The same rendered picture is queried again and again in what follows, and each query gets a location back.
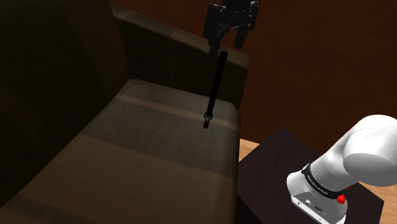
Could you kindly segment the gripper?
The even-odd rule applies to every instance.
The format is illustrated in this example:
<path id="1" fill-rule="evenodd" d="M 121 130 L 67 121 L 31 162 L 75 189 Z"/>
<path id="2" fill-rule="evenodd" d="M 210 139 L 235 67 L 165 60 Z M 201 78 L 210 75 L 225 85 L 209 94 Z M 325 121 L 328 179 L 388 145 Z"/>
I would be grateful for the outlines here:
<path id="1" fill-rule="evenodd" d="M 235 28 L 237 33 L 234 47 L 241 50 L 248 32 L 255 27 L 259 9 L 260 2 L 251 0 L 222 0 L 221 4 L 210 3 L 203 31 L 210 47 L 209 54 L 217 57 L 223 36 Z"/>

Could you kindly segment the black pen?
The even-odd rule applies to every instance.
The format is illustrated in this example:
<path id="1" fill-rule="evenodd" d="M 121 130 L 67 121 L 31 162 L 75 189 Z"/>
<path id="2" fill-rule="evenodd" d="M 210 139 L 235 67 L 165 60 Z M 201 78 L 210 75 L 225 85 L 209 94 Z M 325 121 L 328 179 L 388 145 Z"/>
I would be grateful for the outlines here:
<path id="1" fill-rule="evenodd" d="M 207 129 L 209 127 L 210 121 L 213 118 L 213 109 L 214 109 L 214 105 L 216 102 L 216 97 L 219 91 L 219 86 L 221 83 L 221 78 L 223 75 L 223 71 L 225 68 L 225 64 L 226 64 L 226 60 L 228 57 L 228 52 L 226 51 L 221 51 L 218 57 L 218 63 L 217 63 L 217 67 L 216 67 L 216 72 L 214 75 L 214 80 L 213 80 L 213 84 L 212 84 L 212 89 L 211 89 L 211 94 L 210 94 L 210 98 L 209 98 L 209 102 L 207 105 L 207 110 L 204 113 L 204 124 L 203 124 L 203 128 Z"/>

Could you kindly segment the brown sofa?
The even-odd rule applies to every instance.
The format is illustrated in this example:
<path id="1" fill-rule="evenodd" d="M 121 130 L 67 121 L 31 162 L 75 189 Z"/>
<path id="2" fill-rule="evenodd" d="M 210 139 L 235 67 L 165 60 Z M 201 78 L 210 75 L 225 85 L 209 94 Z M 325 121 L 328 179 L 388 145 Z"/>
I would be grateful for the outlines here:
<path id="1" fill-rule="evenodd" d="M 247 55 L 109 0 L 0 0 L 0 224 L 235 224 Z"/>

